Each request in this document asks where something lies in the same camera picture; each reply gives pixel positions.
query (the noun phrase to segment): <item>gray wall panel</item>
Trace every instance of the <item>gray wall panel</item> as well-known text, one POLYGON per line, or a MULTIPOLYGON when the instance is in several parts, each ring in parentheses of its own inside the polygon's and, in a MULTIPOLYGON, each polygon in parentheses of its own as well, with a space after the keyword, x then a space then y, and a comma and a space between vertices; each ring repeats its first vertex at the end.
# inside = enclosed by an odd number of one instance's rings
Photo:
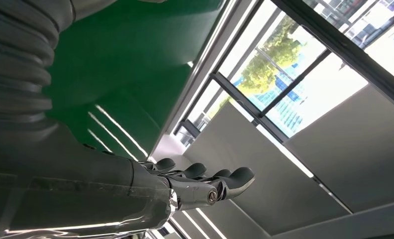
POLYGON ((234 202, 271 235, 346 214, 230 104, 184 155, 205 164, 207 175, 250 167, 256 180, 234 202))
POLYGON ((393 234, 394 203, 279 234, 273 239, 369 239, 393 234))
POLYGON ((394 105, 370 86, 285 146, 351 210, 394 202, 394 105))

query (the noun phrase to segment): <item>white wall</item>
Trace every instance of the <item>white wall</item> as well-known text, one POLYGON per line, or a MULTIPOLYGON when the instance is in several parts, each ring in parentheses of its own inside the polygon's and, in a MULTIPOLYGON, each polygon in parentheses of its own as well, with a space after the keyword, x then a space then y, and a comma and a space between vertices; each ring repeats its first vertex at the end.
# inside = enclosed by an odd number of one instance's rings
POLYGON ((250 167, 256 179, 233 201, 270 235, 348 214, 231 104, 184 155, 203 163, 207 175, 250 167))
POLYGON ((354 212, 394 202, 394 105, 373 87, 285 145, 354 212))

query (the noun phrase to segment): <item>window frame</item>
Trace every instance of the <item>window frame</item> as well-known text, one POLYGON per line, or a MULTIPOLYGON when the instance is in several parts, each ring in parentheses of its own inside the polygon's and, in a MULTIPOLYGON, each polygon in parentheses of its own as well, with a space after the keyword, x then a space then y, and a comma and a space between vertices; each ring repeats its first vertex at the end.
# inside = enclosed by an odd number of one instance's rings
MULTIPOLYGON (((244 52, 243 56, 240 57, 237 65, 232 69, 231 73, 225 77, 220 72, 220 66, 225 61, 229 52, 235 46, 237 40, 241 37, 248 23, 252 20, 252 16, 258 10, 258 7, 253 9, 250 13, 250 17, 246 19, 244 24, 240 27, 238 33, 231 41, 231 44, 227 47, 224 55, 222 55, 221 60, 214 67, 214 71, 209 75, 209 78, 204 83, 202 89, 199 91, 197 97, 194 99, 193 103, 185 113, 183 120, 180 122, 178 127, 175 129, 174 134, 176 134, 181 127, 184 127, 189 132, 194 132, 196 137, 200 134, 200 130, 195 127, 192 123, 189 123, 187 118, 190 112, 194 109, 194 106, 199 101, 200 97, 206 90, 207 86, 212 80, 215 80, 219 85, 219 91, 226 91, 231 98, 238 102, 242 108, 245 109, 252 117, 254 117, 253 124, 261 124, 270 134, 272 134, 276 140, 280 143, 285 142, 289 139, 267 116, 267 112, 271 110, 277 103, 279 103, 286 95, 291 92, 318 64, 320 64, 327 56, 331 53, 336 54, 340 57, 345 64, 354 69, 358 74, 360 74, 364 79, 366 79, 373 87, 375 87, 382 95, 390 100, 394 104, 394 76, 385 70, 381 65, 375 62, 367 53, 364 52, 363 48, 357 46, 352 42, 346 35, 345 31, 340 32, 332 24, 330 24, 326 19, 324 19, 320 14, 318 14, 314 9, 304 3, 302 0, 271 0, 276 6, 272 16, 267 20, 262 30, 257 34, 256 38, 251 42, 247 50, 244 52), (274 98, 269 105, 267 105, 263 110, 259 110, 255 105, 253 105, 250 100, 245 97, 231 82, 230 79, 235 75, 238 69, 242 66, 247 57, 252 51, 257 49, 257 45, 260 39, 264 36, 266 31, 272 25, 276 17, 284 12, 290 18, 292 18, 298 25, 302 26, 306 31, 313 35, 317 40, 319 40, 325 47, 326 50, 321 53, 316 60, 314 60, 299 76, 297 76, 294 81, 289 84, 289 86, 283 90, 277 97, 274 98)), ((380 29, 380 33, 377 34, 377 38, 380 37, 384 32, 390 29, 394 25, 394 18, 390 19, 387 23, 387 29, 380 29)))

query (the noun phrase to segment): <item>tree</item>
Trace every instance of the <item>tree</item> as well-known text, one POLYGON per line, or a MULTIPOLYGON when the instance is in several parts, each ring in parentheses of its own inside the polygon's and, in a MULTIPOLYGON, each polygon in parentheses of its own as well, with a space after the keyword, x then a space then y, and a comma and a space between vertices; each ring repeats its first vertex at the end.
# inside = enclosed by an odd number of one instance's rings
MULTIPOLYGON (((298 25, 285 16, 272 32, 266 42, 259 47, 276 64, 286 67, 294 63, 298 57, 300 44, 288 37, 298 25)), ((278 70, 261 54, 257 53, 242 72, 243 82, 238 88, 244 93, 263 93, 275 81, 278 70)))

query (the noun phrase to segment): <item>black metal frame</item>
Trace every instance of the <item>black metal frame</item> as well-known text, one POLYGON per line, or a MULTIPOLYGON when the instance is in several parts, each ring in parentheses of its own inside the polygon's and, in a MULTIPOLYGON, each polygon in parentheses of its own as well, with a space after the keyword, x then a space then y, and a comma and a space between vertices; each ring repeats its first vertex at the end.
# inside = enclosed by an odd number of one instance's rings
POLYGON ((394 104, 394 76, 301 0, 271 0, 394 104))
MULTIPOLYGON (((358 74, 363 76, 367 81, 369 81, 380 93, 387 97, 394 104, 394 76, 386 71, 381 65, 376 63, 371 59, 367 53, 363 51, 362 48, 353 43, 348 39, 343 33, 331 25, 322 16, 316 13, 310 6, 306 5, 301 0, 271 0, 278 9, 285 12, 289 17, 291 17, 297 24, 304 27, 309 33, 316 37, 320 42, 322 42, 327 48, 318 58, 305 69, 284 91, 282 91, 273 101, 266 106, 262 111, 260 111, 256 106, 254 106, 230 81, 232 74, 236 74, 237 69, 245 61, 245 58, 253 50, 258 50, 256 45, 260 41, 264 33, 259 33, 257 35, 258 39, 255 39, 250 47, 245 52, 246 56, 241 57, 238 65, 234 68, 233 72, 226 78, 221 73, 219 73, 219 68, 225 61, 229 52, 233 49, 236 42, 238 41, 241 34, 246 29, 249 22, 252 20, 254 14, 259 9, 262 4, 262 0, 258 1, 252 9, 241 28, 239 29, 237 35, 232 40, 228 49, 222 56, 220 62, 215 67, 214 73, 210 75, 210 78, 203 85, 201 91, 197 95, 196 99, 193 101, 191 107, 184 116, 183 121, 175 130, 175 134, 183 126, 189 131, 191 135, 198 135, 200 131, 198 128, 190 122, 187 117, 193 110, 194 106, 206 90, 207 86, 210 84, 211 80, 215 80, 221 87, 215 96, 219 96, 222 90, 225 90, 236 102, 238 102, 251 116, 254 117, 253 124, 261 124, 269 133, 271 133, 279 142, 284 142, 288 137, 272 122, 266 117, 266 114, 271 110, 277 103, 279 103, 289 92, 291 92, 295 86, 297 86, 320 62, 322 62, 330 53, 335 53, 338 55, 345 64, 354 69, 358 74)), ((266 25, 263 27, 267 30, 273 23, 274 19, 270 18, 266 25)), ((390 25, 394 24, 394 18, 390 20, 390 25)))
POLYGON ((313 61, 313 63, 311 63, 311 65, 307 67, 307 69, 305 69, 299 76, 297 76, 297 78, 292 81, 292 83, 290 83, 290 85, 284 91, 282 91, 276 98, 273 99, 272 102, 270 102, 268 106, 264 108, 264 110, 260 112, 259 117, 265 116, 269 110, 273 109, 273 107, 275 107, 277 103, 279 103, 285 96, 287 96, 287 94, 289 94, 289 92, 291 92, 315 67, 317 67, 320 62, 326 59, 326 57, 330 55, 330 53, 331 52, 329 50, 323 51, 323 53, 321 53, 315 59, 315 61, 313 61))
POLYGON ((179 228, 177 228, 177 226, 171 222, 171 220, 168 220, 168 223, 169 223, 169 225, 171 225, 171 227, 175 230, 175 232, 179 235, 179 237, 180 237, 181 239, 187 239, 187 238, 183 235, 183 233, 179 230, 179 228))

